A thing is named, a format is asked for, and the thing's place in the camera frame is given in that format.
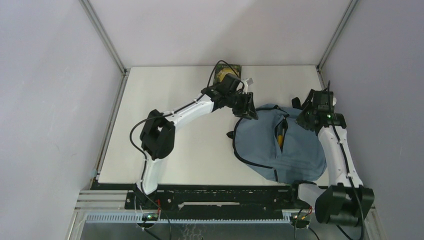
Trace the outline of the blue student backpack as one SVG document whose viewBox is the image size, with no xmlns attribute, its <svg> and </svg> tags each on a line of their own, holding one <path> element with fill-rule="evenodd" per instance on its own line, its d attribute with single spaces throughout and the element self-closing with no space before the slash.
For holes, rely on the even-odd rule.
<svg viewBox="0 0 424 240">
<path fill-rule="evenodd" d="M 327 162 L 318 137 L 296 123 L 300 109 L 267 103 L 256 108 L 256 113 L 258 119 L 240 118 L 226 134 L 240 162 L 266 180 L 282 184 L 314 182 L 325 173 Z"/>
</svg>

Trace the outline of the yellow highlighter cap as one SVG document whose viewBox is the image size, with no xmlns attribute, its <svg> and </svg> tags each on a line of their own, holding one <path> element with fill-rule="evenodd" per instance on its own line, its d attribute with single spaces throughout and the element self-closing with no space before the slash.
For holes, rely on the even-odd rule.
<svg viewBox="0 0 424 240">
<path fill-rule="evenodd" d="M 285 131 L 283 130 L 277 137 L 278 145 L 281 149 L 283 148 L 283 144 L 284 144 L 284 133 Z"/>
</svg>

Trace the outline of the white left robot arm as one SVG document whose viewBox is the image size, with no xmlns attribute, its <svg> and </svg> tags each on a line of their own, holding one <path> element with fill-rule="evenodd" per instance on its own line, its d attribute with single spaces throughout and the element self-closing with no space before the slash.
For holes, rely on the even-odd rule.
<svg viewBox="0 0 424 240">
<path fill-rule="evenodd" d="M 253 92 L 248 90 L 253 82 L 252 78 L 227 73 L 222 81 L 203 88 L 183 106 L 165 112 L 154 109 L 132 127 L 130 143 L 144 157 L 140 178 L 134 184 L 138 204 L 145 209 L 155 205 L 162 162 L 174 149 L 176 133 L 188 123 L 224 107 L 230 108 L 235 117 L 258 119 Z"/>
</svg>

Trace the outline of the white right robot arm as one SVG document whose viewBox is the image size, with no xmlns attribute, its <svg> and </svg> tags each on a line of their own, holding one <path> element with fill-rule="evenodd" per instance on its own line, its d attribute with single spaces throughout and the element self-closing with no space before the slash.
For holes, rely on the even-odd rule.
<svg viewBox="0 0 424 240">
<path fill-rule="evenodd" d="M 321 224 L 362 227 L 371 209 L 375 195 L 364 186 L 350 153 L 347 124 L 341 113 L 335 112 L 334 93 L 328 89 L 310 90 L 301 105 L 295 122 L 315 133 L 324 152 L 328 187 L 301 181 L 289 194 L 289 203 L 295 208 L 305 204 L 315 211 Z"/>
</svg>

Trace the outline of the dark green forest book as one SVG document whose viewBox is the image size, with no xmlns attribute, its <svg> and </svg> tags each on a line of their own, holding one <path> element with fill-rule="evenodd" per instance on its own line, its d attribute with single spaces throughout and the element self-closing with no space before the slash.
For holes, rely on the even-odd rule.
<svg viewBox="0 0 424 240">
<path fill-rule="evenodd" d="M 233 74 L 237 77 L 242 75 L 242 66 L 239 64 L 230 64 L 219 63 L 214 71 L 213 83 L 221 82 L 226 74 Z"/>
</svg>

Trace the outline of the right aluminium corner post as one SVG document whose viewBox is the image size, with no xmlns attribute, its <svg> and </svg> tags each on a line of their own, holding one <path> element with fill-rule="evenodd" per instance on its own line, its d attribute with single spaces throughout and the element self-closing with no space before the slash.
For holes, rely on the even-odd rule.
<svg viewBox="0 0 424 240">
<path fill-rule="evenodd" d="M 342 35 L 348 21 L 350 20 L 356 6 L 358 5 L 358 3 L 360 2 L 360 0 L 350 0 L 339 23 L 337 24 L 337 27 L 334 31 L 334 33 L 332 34 L 329 43 L 327 44 L 317 66 L 316 69 L 318 72 L 321 72 L 323 67 L 325 66 L 327 60 L 330 57 L 330 54 L 332 53 L 334 47 L 336 46 L 338 39 L 340 38 L 340 36 Z"/>
</svg>

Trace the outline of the aluminium corner post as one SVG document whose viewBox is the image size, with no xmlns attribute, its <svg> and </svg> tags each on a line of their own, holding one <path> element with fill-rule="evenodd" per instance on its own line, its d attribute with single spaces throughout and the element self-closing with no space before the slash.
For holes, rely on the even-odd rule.
<svg viewBox="0 0 424 240">
<path fill-rule="evenodd" d="M 336 46 L 338 39 L 340 38 L 340 36 L 342 35 L 348 21 L 350 20 L 356 6 L 358 5 L 358 3 L 360 2 L 360 0 L 350 0 L 339 23 L 337 24 L 337 27 L 334 31 L 334 33 L 332 34 L 329 43 L 327 44 L 317 66 L 316 69 L 318 72 L 321 72 L 323 67 L 325 66 L 327 60 L 330 57 L 330 54 L 332 53 L 334 47 Z"/>
<path fill-rule="evenodd" d="M 127 73 L 127 69 L 124 66 L 123 61 L 121 60 L 93 4 L 91 3 L 90 0 L 79 0 L 78 2 L 80 3 L 83 10 L 85 11 L 85 14 L 87 15 L 92 26 L 94 27 L 94 30 L 100 37 L 101 42 L 103 43 L 106 51 L 109 53 L 110 57 L 114 61 L 115 65 L 117 66 L 121 74 L 125 75 Z"/>
</svg>

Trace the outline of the left aluminium corner post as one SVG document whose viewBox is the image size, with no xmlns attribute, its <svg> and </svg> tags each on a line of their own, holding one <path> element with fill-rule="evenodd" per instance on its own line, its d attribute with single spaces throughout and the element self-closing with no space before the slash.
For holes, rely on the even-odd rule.
<svg viewBox="0 0 424 240">
<path fill-rule="evenodd" d="M 117 66 L 121 74 L 125 75 L 127 73 L 127 69 L 124 66 L 123 61 L 121 60 L 93 4 L 91 3 L 90 0 L 79 0 L 78 2 L 80 3 L 83 10 L 85 11 L 85 14 L 87 15 L 92 26 L 94 27 L 94 30 L 100 37 L 101 42 L 103 43 L 106 51 L 109 53 L 110 57 L 114 61 L 115 65 Z"/>
</svg>

